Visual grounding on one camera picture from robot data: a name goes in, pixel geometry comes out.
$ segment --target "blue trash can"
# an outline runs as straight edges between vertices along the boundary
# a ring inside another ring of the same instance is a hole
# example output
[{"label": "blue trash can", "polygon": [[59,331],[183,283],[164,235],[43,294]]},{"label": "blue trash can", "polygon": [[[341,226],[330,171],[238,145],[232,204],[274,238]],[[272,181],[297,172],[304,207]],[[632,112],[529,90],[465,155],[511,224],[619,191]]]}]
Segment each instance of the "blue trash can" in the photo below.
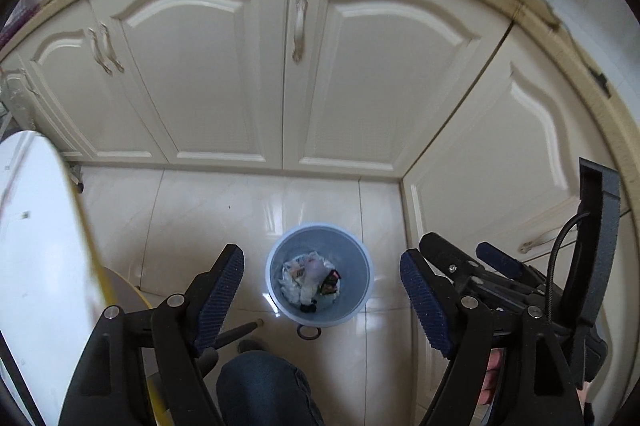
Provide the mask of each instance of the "blue trash can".
[{"label": "blue trash can", "polygon": [[[307,314],[294,307],[282,294],[279,280],[282,264],[300,254],[317,251],[340,273],[340,295],[328,308]],[[298,323],[298,335],[317,339],[323,327],[335,327],[353,318],[365,305],[373,288],[373,265],[369,252],[349,231],[333,224],[303,224],[282,235],[273,246],[265,268],[269,294],[279,310]],[[301,328],[315,327],[315,336],[302,335]]]}]

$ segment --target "person's leg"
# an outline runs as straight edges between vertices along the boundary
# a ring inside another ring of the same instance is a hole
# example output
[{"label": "person's leg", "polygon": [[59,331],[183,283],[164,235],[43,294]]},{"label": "person's leg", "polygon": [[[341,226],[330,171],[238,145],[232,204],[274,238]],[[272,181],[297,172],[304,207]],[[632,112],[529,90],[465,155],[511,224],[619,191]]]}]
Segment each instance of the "person's leg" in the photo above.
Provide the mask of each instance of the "person's leg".
[{"label": "person's leg", "polygon": [[225,364],[216,393],[226,426],[324,426],[305,374],[269,352]]}]

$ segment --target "metal screw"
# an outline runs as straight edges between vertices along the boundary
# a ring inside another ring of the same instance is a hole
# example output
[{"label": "metal screw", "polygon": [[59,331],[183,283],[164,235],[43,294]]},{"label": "metal screw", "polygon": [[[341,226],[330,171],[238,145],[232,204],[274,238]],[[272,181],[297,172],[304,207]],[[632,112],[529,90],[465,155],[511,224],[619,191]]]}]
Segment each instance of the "metal screw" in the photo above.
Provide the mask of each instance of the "metal screw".
[{"label": "metal screw", "polygon": [[107,307],[104,310],[104,317],[107,318],[108,320],[113,320],[114,317],[116,317],[118,314],[120,314],[120,309],[116,305]]},{"label": "metal screw", "polygon": [[534,319],[539,319],[542,317],[542,310],[540,310],[540,307],[536,307],[535,305],[527,307],[527,312],[529,313],[529,316]]},{"label": "metal screw", "polygon": [[478,300],[476,300],[473,296],[464,296],[462,300],[460,300],[462,306],[465,309],[475,309],[478,307]]},{"label": "metal screw", "polygon": [[182,294],[173,294],[166,300],[166,304],[169,307],[179,307],[184,303],[184,296]]}]

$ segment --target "trash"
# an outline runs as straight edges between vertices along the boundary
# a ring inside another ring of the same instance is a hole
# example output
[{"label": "trash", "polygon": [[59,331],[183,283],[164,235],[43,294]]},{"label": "trash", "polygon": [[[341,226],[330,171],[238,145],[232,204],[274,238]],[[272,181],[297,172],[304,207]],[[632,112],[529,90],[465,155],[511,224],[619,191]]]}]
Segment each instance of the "trash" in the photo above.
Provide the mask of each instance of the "trash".
[{"label": "trash", "polygon": [[340,278],[333,263],[312,251],[282,265],[280,289],[287,301],[301,312],[315,313],[327,308],[339,296]]}]

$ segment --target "black ring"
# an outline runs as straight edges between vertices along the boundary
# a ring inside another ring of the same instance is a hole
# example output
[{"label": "black ring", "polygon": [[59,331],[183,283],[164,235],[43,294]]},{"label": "black ring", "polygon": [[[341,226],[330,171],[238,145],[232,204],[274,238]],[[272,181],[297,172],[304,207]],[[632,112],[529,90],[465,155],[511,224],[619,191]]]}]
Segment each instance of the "black ring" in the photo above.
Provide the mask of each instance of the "black ring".
[{"label": "black ring", "polygon": [[313,341],[318,339],[320,337],[320,334],[322,334],[322,329],[320,327],[315,327],[316,330],[318,331],[318,333],[315,336],[305,336],[302,332],[300,332],[300,330],[302,330],[302,327],[307,327],[307,325],[298,325],[298,328],[296,329],[296,332],[298,333],[298,337],[301,340]]}]

